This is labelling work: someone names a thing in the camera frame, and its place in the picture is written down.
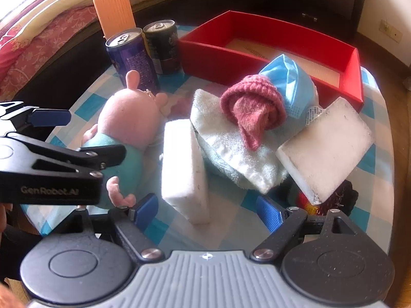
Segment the pink knitted hat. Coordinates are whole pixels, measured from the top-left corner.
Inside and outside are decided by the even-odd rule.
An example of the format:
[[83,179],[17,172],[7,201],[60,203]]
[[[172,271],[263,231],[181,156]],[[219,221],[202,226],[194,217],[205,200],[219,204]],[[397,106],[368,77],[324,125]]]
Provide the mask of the pink knitted hat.
[[261,145],[265,130],[283,124],[287,118],[284,100],[277,88],[263,75],[246,76],[228,88],[220,99],[221,110],[238,125],[247,149]]

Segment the black round joint cover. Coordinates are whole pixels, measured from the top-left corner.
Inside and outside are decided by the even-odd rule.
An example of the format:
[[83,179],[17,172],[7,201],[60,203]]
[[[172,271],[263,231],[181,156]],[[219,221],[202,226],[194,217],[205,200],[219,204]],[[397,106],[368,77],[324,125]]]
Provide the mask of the black round joint cover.
[[101,300],[121,287],[134,267],[127,253],[94,234],[52,234],[31,250],[21,280],[37,299],[56,305]]
[[370,238],[328,237],[291,249],[281,272],[296,291],[319,303],[359,307],[385,298],[394,277],[388,256]]

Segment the white wall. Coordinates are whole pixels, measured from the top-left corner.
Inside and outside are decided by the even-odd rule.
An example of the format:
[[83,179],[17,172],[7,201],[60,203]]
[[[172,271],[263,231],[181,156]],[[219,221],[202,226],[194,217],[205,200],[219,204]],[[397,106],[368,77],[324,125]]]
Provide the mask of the white wall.
[[[379,31],[381,19],[402,32],[399,43]],[[365,0],[358,32],[411,65],[411,0]]]

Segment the gray ribbed panel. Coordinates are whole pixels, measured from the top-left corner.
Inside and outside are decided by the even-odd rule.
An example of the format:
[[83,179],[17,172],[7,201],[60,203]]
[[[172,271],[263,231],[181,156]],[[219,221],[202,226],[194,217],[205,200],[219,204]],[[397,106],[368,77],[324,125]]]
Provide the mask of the gray ribbed panel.
[[[174,251],[146,264],[121,292],[88,308],[321,308],[302,297],[272,265],[259,265],[242,251]],[[386,307],[382,302],[365,306]],[[33,302],[29,308],[45,308]]]

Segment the plush toy's teal shirt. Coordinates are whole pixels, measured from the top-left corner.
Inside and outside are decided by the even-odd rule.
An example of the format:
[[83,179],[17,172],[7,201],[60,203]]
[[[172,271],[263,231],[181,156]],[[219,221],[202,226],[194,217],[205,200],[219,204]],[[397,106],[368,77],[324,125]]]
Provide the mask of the plush toy's teal shirt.
[[[87,141],[83,147],[108,146],[108,145],[123,145],[122,142],[113,139],[103,133],[97,134]],[[106,183],[113,176],[119,177],[120,192],[123,197],[128,194],[137,193],[137,187],[143,177],[143,154],[133,146],[124,145],[126,148],[126,157],[120,165],[108,167],[101,172],[104,174],[103,185],[101,187],[100,203],[97,207],[102,209],[111,209],[113,204],[108,197]]]

